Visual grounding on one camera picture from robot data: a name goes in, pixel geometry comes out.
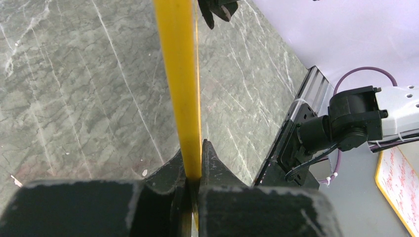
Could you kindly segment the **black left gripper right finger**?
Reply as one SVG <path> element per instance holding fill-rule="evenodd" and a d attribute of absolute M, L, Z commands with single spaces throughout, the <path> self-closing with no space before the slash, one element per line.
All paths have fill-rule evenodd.
<path fill-rule="evenodd" d="M 202 144 L 201 237 L 340 237 L 335 210 L 316 189 L 246 186 Z"/>

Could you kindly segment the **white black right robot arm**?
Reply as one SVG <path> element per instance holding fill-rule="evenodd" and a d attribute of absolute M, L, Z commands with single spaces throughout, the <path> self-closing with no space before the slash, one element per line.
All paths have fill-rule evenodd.
<path fill-rule="evenodd" d="M 281 157 L 285 180 L 304 184 L 299 174 L 335 150 L 346 152 L 372 143 L 373 152 L 419 139 L 417 86 L 366 86 L 334 95 L 328 113 L 297 122 L 292 129 L 293 151 Z"/>

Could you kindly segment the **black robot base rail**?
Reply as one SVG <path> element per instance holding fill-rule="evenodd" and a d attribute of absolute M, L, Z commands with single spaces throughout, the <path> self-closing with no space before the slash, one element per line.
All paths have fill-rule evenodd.
<path fill-rule="evenodd" d="M 294 166 L 313 157 L 312 154 L 307 154 L 300 144 L 297 127 L 319 116 L 329 88 L 330 83 L 321 71 L 315 66 L 311 67 L 253 181 L 254 186 L 319 189 L 320 184 L 307 167 L 302 169 L 291 182 L 285 179 L 285 175 Z"/>

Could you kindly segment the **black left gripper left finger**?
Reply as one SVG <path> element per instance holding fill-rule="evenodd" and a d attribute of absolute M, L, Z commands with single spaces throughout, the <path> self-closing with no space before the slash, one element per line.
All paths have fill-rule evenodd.
<path fill-rule="evenodd" d="M 3 237 L 189 237 L 181 152 L 145 179 L 36 180 L 0 217 Z"/>

